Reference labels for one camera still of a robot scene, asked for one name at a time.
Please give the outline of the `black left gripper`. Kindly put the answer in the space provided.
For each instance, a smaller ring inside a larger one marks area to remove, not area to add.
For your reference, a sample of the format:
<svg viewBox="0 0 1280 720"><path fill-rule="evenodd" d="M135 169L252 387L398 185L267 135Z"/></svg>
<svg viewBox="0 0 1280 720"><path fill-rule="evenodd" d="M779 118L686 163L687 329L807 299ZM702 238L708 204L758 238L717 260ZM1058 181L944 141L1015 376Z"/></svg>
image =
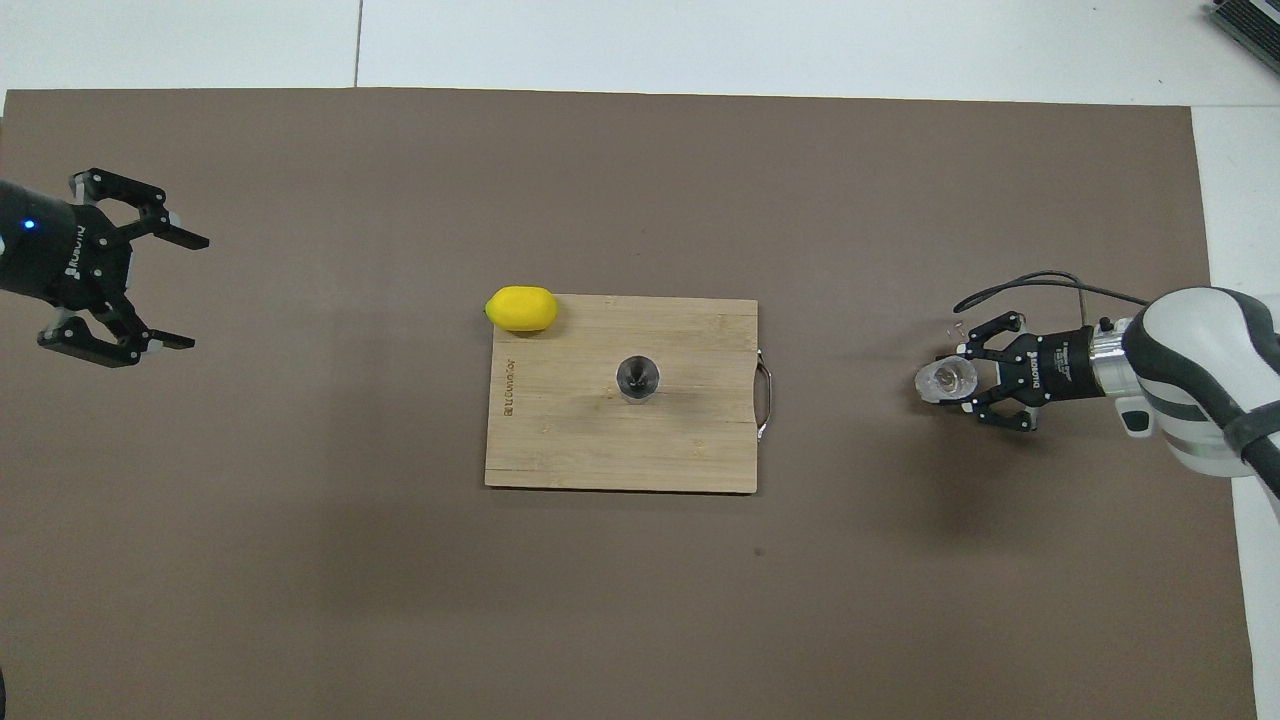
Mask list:
<svg viewBox="0 0 1280 720"><path fill-rule="evenodd" d="M147 325L127 300L132 241L152 234L188 250L210 240L175 222L157 186L100 168L74 173L70 201L1 183L3 291L56 307L38 346L106 368L134 366L159 350L189 350L196 340ZM138 217L118 225L99 206L123 202Z"/></svg>

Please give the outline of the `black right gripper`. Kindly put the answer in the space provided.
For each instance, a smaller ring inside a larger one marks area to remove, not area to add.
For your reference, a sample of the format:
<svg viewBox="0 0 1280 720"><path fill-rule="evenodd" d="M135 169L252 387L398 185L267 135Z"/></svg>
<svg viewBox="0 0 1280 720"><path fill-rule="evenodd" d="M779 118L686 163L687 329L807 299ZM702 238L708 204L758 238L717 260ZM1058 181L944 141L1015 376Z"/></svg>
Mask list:
<svg viewBox="0 0 1280 720"><path fill-rule="evenodd" d="M956 355L965 359L1011 359L1005 384L979 391L960 409L979 424L1018 433L1038 429L1039 410L1050 402L1097 398L1101 384L1091 361L1094 329L1082 327L1051 334L1025 333L1025 316L1007 311L966 332ZM1010 336L1002 348L992 340Z"/></svg>

